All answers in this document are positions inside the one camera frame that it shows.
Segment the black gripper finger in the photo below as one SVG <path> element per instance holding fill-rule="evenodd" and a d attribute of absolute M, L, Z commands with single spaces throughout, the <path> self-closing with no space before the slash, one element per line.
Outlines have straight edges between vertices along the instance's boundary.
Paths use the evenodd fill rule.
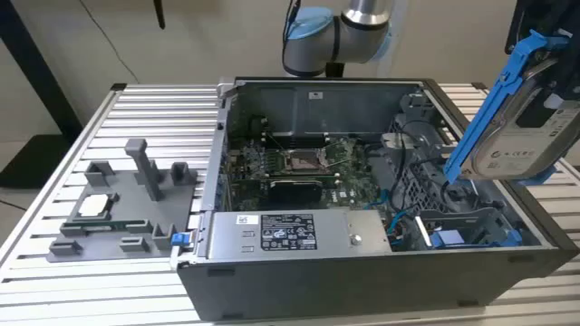
<path fill-rule="evenodd" d="M 556 95 L 561 101 L 579 100 L 579 47 L 572 46 L 557 57 L 556 63 L 537 80 L 539 92 L 525 106 L 516 124 L 521 128 L 539 128 L 555 114 L 559 104 L 549 107 L 545 101 L 551 95 Z"/>

